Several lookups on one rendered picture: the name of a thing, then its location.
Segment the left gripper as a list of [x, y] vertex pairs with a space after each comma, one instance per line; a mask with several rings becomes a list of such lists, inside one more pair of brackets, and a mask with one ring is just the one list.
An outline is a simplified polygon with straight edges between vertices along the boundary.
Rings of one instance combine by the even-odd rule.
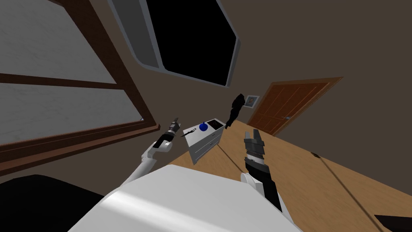
[[176, 132], [181, 128], [181, 124], [178, 122], [178, 118], [175, 118], [171, 125], [169, 126], [168, 135], [175, 136]]

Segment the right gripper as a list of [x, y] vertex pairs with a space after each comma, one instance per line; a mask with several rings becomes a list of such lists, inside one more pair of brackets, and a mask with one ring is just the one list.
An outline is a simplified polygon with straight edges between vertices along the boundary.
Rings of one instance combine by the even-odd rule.
[[253, 130], [253, 138], [251, 137], [248, 131], [245, 131], [244, 143], [245, 143], [245, 149], [247, 151], [258, 153], [260, 155], [263, 155], [265, 153], [264, 151], [265, 144], [262, 141], [262, 138], [261, 138], [261, 135], [258, 129]]

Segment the black hanging coat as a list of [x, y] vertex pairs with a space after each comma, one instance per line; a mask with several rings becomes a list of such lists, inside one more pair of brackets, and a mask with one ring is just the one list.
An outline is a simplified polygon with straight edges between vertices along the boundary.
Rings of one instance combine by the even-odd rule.
[[243, 105], [245, 105], [245, 96], [243, 94], [239, 94], [231, 104], [231, 112], [229, 119], [226, 122], [225, 129], [230, 127], [232, 123], [237, 119]]

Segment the white drawer cabinet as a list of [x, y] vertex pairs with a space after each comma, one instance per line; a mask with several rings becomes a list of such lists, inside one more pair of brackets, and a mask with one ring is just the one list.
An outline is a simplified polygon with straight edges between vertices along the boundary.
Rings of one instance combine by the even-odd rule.
[[183, 130], [189, 154], [195, 165], [209, 150], [220, 143], [225, 125], [218, 119], [202, 122], [199, 125]]

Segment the brown wooden door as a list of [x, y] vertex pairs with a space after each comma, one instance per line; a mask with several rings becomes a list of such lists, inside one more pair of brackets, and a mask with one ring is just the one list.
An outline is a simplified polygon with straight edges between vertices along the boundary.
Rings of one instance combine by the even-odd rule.
[[[273, 82], [247, 124], [276, 136], [341, 79], [333, 77]], [[283, 117], [286, 116], [291, 116], [291, 119], [285, 120]]]

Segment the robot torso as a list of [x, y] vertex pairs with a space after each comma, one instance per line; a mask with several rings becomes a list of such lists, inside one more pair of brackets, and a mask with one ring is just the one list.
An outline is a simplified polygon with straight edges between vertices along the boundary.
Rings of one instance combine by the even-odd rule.
[[167, 165], [110, 192], [68, 232], [302, 232], [250, 184]]

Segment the grey framed dark window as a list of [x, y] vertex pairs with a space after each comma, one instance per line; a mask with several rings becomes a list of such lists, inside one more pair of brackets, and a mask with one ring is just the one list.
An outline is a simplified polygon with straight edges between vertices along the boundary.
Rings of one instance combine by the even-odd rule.
[[229, 87], [240, 38], [220, 0], [107, 0], [142, 67]]

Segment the brown framed window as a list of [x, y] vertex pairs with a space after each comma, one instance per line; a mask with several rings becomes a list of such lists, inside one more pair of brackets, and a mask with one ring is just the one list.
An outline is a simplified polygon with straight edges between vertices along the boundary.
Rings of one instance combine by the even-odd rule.
[[159, 129], [90, 0], [0, 0], [0, 176]]

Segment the framed wall picture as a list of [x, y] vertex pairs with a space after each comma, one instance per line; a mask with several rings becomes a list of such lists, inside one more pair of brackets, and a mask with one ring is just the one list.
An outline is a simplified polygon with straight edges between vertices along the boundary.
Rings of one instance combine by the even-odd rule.
[[259, 99], [259, 96], [256, 95], [248, 95], [245, 99], [245, 104], [243, 105], [244, 107], [247, 108], [254, 108], [256, 105], [257, 101]]

